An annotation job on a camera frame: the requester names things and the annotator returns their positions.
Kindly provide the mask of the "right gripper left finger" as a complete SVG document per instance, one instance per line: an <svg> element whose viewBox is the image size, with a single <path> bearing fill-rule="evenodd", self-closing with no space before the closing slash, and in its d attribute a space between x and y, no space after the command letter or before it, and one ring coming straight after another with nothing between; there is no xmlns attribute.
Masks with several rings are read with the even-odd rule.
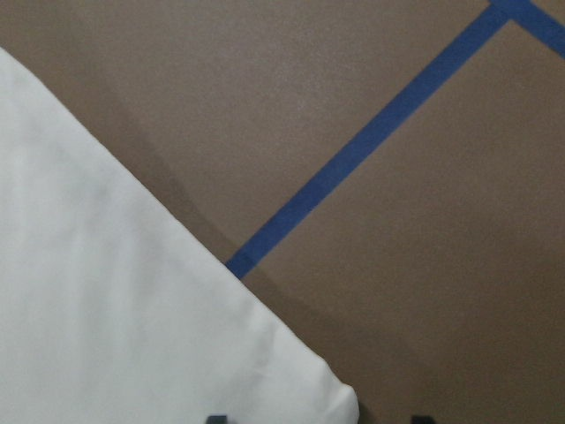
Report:
<svg viewBox="0 0 565 424"><path fill-rule="evenodd" d="M227 424L228 416L225 414L221 415L209 415L206 418L206 424Z"/></svg>

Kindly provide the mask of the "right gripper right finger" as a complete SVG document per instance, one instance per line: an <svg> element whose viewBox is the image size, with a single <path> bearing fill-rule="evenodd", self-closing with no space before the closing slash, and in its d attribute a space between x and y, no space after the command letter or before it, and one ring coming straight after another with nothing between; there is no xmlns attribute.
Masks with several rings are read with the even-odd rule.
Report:
<svg viewBox="0 0 565 424"><path fill-rule="evenodd" d="M412 415L411 424L432 424L432 417L429 415Z"/></svg>

